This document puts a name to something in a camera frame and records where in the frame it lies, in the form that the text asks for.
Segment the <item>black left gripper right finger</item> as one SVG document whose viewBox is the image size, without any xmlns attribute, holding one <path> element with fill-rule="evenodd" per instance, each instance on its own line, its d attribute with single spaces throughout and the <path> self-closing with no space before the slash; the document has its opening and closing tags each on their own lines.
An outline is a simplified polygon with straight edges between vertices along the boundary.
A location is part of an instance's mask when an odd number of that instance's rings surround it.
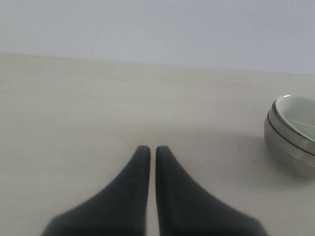
<svg viewBox="0 0 315 236">
<path fill-rule="evenodd" d="M 162 236 L 265 236 L 262 224 L 204 190 L 168 146 L 156 149 L 156 202 Z"/>
</svg>

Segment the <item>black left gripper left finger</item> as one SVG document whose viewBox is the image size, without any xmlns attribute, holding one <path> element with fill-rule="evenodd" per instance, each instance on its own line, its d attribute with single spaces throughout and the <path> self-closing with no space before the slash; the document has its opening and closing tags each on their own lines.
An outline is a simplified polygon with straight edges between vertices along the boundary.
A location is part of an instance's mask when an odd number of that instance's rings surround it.
<svg viewBox="0 0 315 236">
<path fill-rule="evenodd" d="M 151 152 L 138 146 L 130 161 L 104 189 L 54 217 L 44 236 L 144 236 Z"/>
</svg>

